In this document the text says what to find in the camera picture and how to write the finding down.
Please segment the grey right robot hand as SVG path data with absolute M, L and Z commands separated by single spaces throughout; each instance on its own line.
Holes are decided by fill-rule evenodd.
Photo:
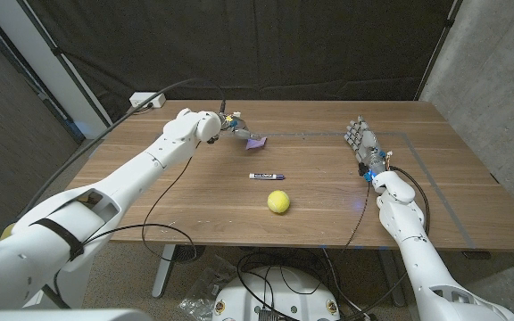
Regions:
M 388 170 L 388 154 L 381 149 L 375 133 L 362 116 L 351 120 L 346 127 L 344 140 L 355 153 L 359 163 L 359 175 L 371 182 L 377 175 Z

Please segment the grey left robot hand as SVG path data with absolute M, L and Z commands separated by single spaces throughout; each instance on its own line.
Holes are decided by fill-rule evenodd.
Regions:
M 221 112 L 218 116 L 221 121 L 221 131 L 231 132 L 235 137 L 249 141 L 263 141 L 265 139 L 265 136 L 260 136 L 249 129 L 241 118 L 240 111 L 234 111 L 233 113 Z

